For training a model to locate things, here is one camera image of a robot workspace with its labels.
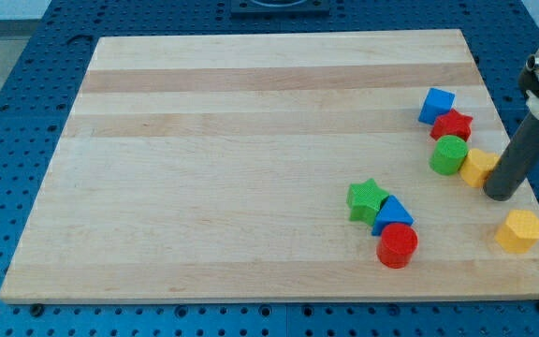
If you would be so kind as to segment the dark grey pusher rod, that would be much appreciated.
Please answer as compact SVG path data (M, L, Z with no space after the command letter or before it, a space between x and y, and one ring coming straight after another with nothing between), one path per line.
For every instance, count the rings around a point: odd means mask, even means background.
M497 201L512 197L539 160L539 119L529 112L511 138L483 190Z

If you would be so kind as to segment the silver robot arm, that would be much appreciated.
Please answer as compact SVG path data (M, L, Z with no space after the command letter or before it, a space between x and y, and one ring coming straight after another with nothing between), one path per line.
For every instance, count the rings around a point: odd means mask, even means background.
M528 112L483 186L497 201L512 197L539 160L539 48L527 58L518 86Z

